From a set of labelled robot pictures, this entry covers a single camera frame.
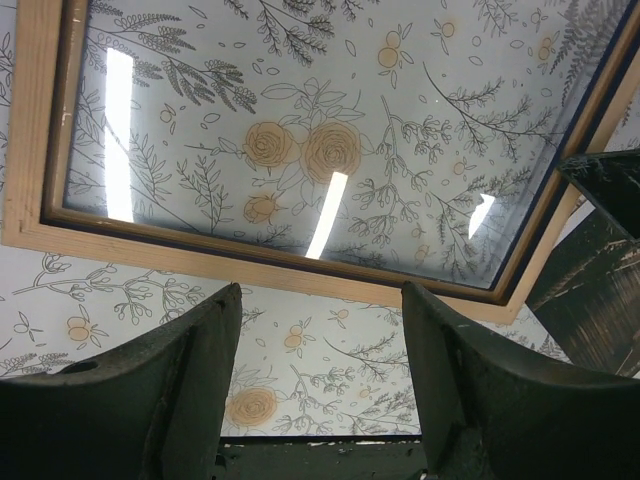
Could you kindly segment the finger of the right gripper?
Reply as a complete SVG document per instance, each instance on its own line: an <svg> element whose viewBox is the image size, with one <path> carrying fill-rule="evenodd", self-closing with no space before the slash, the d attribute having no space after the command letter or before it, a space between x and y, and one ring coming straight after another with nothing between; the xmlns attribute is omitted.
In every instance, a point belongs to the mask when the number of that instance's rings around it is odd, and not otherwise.
<svg viewBox="0 0 640 480"><path fill-rule="evenodd" d="M573 155L557 170L627 238L639 239L639 149Z"/></svg>

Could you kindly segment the clear acrylic sheet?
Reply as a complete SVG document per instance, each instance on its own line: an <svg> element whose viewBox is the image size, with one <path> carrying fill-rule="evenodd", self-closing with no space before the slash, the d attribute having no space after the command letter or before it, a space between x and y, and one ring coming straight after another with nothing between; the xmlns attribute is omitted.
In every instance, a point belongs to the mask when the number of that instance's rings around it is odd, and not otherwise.
<svg viewBox="0 0 640 480"><path fill-rule="evenodd" d="M92 1L66 208L494 286L626 1Z"/></svg>

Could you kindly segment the wooden picture frame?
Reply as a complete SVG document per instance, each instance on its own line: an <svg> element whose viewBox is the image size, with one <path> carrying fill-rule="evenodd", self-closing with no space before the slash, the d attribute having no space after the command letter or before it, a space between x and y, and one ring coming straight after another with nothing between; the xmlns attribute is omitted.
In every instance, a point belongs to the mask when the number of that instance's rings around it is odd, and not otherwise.
<svg viewBox="0 0 640 480"><path fill-rule="evenodd" d="M53 206L63 187L88 1L17 1L16 66L9 121L2 244L311 295L400 307L416 281L458 312L513 323L580 195L553 172L491 291L446 285L285 254L226 240L92 216ZM590 87L562 155L606 146L639 81L639 1L632 1L599 77Z"/></svg>

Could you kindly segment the boardwalk landscape photo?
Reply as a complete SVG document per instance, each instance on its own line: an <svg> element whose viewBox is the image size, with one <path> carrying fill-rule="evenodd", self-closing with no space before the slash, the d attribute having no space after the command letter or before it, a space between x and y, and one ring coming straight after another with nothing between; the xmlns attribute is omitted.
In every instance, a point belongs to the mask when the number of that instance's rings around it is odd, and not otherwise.
<svg viewBox="0 0 640 480"><path fill-rule="evenodd" d="M586 199L526 304L573 364L639 376L639 245Z"/></svg>

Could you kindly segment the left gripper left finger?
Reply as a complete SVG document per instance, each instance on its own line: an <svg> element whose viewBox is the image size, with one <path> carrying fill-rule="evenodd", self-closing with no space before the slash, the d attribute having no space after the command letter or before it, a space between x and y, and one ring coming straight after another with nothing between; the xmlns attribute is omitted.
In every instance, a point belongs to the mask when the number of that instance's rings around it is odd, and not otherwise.
<svg viewBox="0 0 640 480"><path fill-rule="evenodd" d="M242 323L230 284L55 374L1 384L5 479L210 479Z"/></svg>

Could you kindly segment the floral patterned table mat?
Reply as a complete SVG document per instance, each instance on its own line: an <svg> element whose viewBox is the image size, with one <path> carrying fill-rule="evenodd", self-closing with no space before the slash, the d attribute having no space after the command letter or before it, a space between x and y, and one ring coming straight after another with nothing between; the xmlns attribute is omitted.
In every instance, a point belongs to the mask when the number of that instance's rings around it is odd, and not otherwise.
<svg viewBox="0 0 640 480"><path fill-rule="evenodd" d="M108 351L186 313L224 280L135 267L2 244L4 187L14 70L17 1L1 5L1 375L53 374ZM63 187L47 194L71 217L92 216L62 203L87 19L80 53ZM319 260L346 180L331 193L304 257ZM419 421L400 307L240 284L240 343L226 398L223 431L246 435L411 435ZM511 324L483 321L520 343L556 347L521 306Z"/></svg>

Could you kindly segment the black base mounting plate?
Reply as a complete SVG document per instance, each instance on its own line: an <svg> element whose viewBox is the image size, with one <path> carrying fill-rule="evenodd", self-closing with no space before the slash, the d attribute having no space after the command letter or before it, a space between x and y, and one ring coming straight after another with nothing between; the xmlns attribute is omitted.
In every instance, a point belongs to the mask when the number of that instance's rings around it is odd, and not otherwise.
<svg viewBox="0 0 640 480"><path fill-rule="evenodd" d="M221 439L212 479L424 479L416 435Z"/></svg>

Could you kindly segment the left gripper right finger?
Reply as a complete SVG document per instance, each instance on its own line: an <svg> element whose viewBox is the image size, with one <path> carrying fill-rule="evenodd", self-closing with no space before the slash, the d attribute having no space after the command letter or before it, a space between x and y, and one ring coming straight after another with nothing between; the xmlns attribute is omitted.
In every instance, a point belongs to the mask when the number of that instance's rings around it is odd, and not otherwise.
<svg viewBox="0 0 640 480"><path fill-rule="evenodd" d="M406 283L402 314L431 479L635 479L639 383L530 350Z"/></svg>

